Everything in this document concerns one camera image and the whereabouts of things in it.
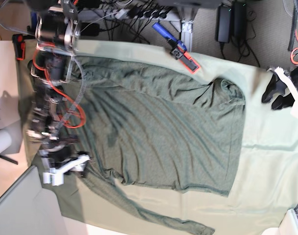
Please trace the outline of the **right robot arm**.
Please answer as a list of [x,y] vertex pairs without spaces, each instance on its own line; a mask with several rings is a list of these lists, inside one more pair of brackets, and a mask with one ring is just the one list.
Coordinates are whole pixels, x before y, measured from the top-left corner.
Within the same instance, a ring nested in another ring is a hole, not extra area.
[[83,173],[90,159],[87,153],[75,151],[77,136],[62,134],[63,128],[76,129],[86,123],[80,103],[87,79],[75,56],[81,31],[77,2],[28,0],[26,4],[38,14],[30,68],[35,100],[26,134],[41,143],[43,183],[60,186],[65,174]]

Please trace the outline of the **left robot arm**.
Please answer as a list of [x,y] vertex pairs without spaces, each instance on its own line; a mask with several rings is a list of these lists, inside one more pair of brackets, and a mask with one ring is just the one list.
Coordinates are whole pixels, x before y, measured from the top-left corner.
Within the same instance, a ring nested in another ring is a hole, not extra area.
[[293,4],[288,51],[290,61],[296,67],[292,71],[281,67],[270,67],[268,71],[273,75],[262,95],[261,102],[271,103],[272,110],[291,108],[291,115],[298,119],[298,61],[295,60],[298,56],[298,0],[293,1]]

